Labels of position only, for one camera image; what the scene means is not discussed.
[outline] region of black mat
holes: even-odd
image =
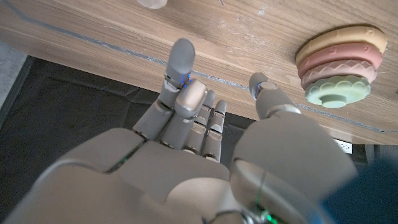
[[[0,222],[52,162],[111,128],[131,129],[158,93],[35,59],[0,129]],[[253,120],[227,114],[221,163]]]

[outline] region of green ring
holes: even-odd
[[[324,78],[309,84],[305,89],[308,102],[326,108],[341,108],[364,99],[371,92],[366,78],[354,75]]]

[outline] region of wooden surface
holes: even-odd
[[[228,102],[228,112],[258,119],[245,90],[263,72],[334,137],[398,144],[398,1],[169,0],[148,10],[135,0],[3,0],[0,40],[35,57],[160,91],[165,61],[180,37],[197,51],[193,77]],[[389,39],[372,93],[340,109],[311,105],[294,64],[319,32],[369,23]]]

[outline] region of pink ring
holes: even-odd
[[[307,58],[298,66],[300,78],[310,69],[318,65],[336,60],[365,60],[378,69],[381,64],[382,54],[377,47],[365,43],[339,44],[319,50]]]
[[[376,71],[374,67],[367,61],[360,60],[339,60],[323,65],[306,72],[301,79],[301,87],[305,90],[306,87],[322,78],[330,78],[342,75],[356,75],[364,77],[371,83],[376,78]]]

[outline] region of yellow ring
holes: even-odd
[[[387,38],[384,33],[378,29],[366,26],[345,27],[327,32],[326,34],[312,39],[298,52],[296,56],[296,66],[300,66],[306,57],[321,49],[336,44],[355,42],[372,44],[377,47],[381,53],[384,53],[387,47]]]

